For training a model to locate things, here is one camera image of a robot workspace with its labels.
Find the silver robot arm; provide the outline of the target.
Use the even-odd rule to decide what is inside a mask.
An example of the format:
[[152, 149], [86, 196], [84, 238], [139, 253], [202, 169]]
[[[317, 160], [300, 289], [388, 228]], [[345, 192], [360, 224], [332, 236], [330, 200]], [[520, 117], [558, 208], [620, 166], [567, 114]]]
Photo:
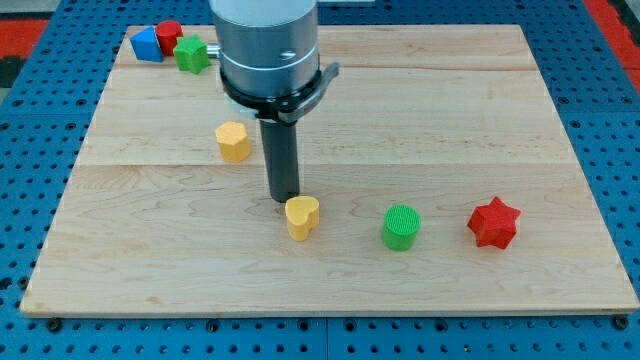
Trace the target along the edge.
[[315, 0], [211, 0], [227, 96], [257, 119], [292, 126], [339, 75], [320, 68]]

